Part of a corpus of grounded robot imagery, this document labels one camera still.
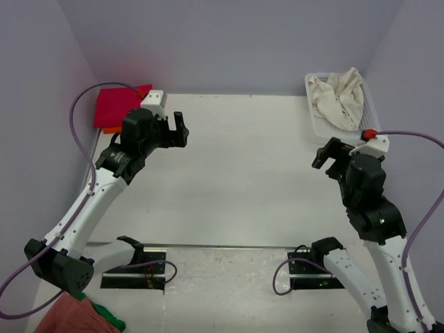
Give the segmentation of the white t shirt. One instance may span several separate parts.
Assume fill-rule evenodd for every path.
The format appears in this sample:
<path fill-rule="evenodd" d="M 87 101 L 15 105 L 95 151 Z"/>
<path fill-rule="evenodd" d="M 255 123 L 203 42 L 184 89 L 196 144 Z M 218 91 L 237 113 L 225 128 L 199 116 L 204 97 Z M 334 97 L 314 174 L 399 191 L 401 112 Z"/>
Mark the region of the white t shirt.
<path fill-rule="evenodd" d="M 325 82 L 318 76 L 310 76 L 308 88 L 314 115 L 339 130 L 358 130 L 364 113 L 361 84 L 361 74 L 354 67 L 342 75 L 331 73 Z"/>

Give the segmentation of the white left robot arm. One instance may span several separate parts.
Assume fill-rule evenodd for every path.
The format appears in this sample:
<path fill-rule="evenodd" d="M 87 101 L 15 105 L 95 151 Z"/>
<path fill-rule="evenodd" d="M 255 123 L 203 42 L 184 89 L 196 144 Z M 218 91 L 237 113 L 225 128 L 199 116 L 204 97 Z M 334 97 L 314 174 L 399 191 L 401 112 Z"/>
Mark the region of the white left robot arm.
<path fill-rule="evenodd" d="M 181 112 L 174 112 L 175 129 L 167 119 L 150 110 L 131 110 L 122 131 L 114 134 L 101 152 L 91 178 L 76 202 L 43 240 L 31 239 L 24 252 L 34 274 L 73 296 L 91 279 L 114 268 L 138 272 L 144 265 L 144 247 L 120 236 L 113 242 L 87 251 L 86 245 L 114 200 L 145 167 L 157 148 L 184 148 L 189 131 Z"/>

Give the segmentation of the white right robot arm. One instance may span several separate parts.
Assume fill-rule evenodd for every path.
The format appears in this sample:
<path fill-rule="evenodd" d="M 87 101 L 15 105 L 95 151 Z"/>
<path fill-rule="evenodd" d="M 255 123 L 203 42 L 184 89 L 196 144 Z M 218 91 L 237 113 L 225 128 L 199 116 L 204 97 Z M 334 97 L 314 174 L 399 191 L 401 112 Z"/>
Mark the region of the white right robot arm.
<path fill-rule="evenodd" d="M 399 209 L 384 196 L 382 168 L 387 137 L 367 139 L 351 146 L 331 138 L 319 148 L 312 163 L 339 184 L 341 200 L 351 226 L 369 252 L 379 280 L 376 287 L 354 263 L 343 245 L 328 237 L 311 245 L 310 266 L 329 271 L 354 298 L 366 317 L 369 332 L 442 332 L 421 294 L 407 255 L 410 236 Z"/>

